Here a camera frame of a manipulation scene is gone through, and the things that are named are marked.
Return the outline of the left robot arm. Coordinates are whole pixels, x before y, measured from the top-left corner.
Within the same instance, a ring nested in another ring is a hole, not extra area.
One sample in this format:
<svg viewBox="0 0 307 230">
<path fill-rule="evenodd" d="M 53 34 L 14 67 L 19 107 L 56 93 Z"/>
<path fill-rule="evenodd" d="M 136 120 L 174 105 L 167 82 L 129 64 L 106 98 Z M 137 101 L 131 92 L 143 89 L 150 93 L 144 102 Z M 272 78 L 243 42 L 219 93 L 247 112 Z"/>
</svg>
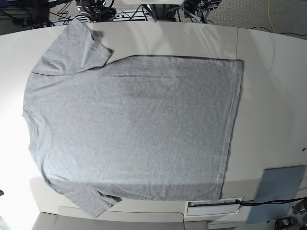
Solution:
<svg viewBox="0 0 307 230">
<path fill-rule="evenodd" d="M 209 13 L 218 8 L 221 0 L 185 0 L 183 12 L 186 18 L 196 23 L 208 23 Z"/>
</svg>

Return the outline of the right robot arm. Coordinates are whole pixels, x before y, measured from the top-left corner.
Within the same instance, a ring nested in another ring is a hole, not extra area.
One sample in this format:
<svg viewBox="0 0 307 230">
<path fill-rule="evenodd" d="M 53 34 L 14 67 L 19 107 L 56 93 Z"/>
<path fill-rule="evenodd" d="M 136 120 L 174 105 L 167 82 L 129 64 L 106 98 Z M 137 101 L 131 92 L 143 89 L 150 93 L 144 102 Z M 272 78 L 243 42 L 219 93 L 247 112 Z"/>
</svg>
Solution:
<svg viewBox="0 0 307 230">
<path fill-rule="evenodd" d="M 79 14 L 87 17 L 113 17 L 117 11 L 114 0 L 76 0 Z"/>
</svg>

